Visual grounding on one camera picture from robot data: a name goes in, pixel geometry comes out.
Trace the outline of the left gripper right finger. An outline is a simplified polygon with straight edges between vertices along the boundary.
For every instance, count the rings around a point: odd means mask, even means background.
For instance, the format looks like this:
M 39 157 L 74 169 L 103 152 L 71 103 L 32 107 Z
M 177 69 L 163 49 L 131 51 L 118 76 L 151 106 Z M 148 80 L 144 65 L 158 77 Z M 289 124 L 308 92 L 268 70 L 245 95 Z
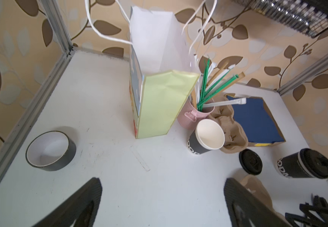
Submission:
M 224 197 L 233 227 L 290 226 L 234 178 L 226 179 Z

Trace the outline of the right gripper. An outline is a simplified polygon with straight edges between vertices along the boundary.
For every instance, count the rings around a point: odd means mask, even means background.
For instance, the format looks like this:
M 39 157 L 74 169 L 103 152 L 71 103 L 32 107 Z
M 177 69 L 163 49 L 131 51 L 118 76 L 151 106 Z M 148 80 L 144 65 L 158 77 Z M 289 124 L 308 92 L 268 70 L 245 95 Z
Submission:
M 325 198 L 315 195 L 312 205 L 305 203 L 299 205 L 303 215 L 285 214 L 286 221 L 293 227 L 328 227 L 328 203 Z

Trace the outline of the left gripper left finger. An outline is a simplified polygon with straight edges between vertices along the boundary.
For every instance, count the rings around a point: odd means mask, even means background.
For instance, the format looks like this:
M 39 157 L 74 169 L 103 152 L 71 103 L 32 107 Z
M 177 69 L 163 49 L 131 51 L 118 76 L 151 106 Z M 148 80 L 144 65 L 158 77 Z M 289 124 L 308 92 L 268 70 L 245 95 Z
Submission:
M 92 227 L 102 196 L 99 178 L 93 177 L 35 227 Z

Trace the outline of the black plastic cup lid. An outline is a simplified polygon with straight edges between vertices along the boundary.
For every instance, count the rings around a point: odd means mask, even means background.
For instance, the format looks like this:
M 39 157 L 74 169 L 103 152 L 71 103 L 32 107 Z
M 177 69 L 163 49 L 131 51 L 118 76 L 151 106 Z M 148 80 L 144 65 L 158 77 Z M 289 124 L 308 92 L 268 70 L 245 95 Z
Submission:
M 239 161 L 244 171 L 250 175 L 257 176 L 262 172 L 263 163 L 260 156 L 250 149 L 239 153 Z

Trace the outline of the black paper coffee cup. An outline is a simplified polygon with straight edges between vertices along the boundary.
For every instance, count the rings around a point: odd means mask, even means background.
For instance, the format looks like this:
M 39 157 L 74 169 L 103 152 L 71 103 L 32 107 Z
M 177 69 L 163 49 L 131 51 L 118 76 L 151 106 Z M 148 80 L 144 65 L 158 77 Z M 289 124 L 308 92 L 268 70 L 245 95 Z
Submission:
M 277 160 L 275 168 L 286 178 L 328 178 L 328 159 L 310 148 Z

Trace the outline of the brown pulp cup carrier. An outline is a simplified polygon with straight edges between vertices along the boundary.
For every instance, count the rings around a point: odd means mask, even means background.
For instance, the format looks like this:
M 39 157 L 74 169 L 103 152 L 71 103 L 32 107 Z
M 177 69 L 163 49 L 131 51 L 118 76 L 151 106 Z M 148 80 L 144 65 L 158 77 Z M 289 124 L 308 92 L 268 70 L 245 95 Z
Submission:
M 243 127 L 234 120 L 232 105 L 215 107 L 208 118 L 217 122 L 225 135 L 225 142 L 220 151 L 233 154 L 248 147 L 249 141 Z

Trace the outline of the white green paper bag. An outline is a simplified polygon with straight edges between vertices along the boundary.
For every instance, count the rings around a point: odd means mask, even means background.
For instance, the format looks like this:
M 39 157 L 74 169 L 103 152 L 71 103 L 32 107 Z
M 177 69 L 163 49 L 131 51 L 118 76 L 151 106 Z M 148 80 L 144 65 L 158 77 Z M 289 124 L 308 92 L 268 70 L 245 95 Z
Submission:
M 200 77 L 200 69 L 172 12 L 137 6 L 129 24 L 130 95 L 137 139 L 168 133 Z

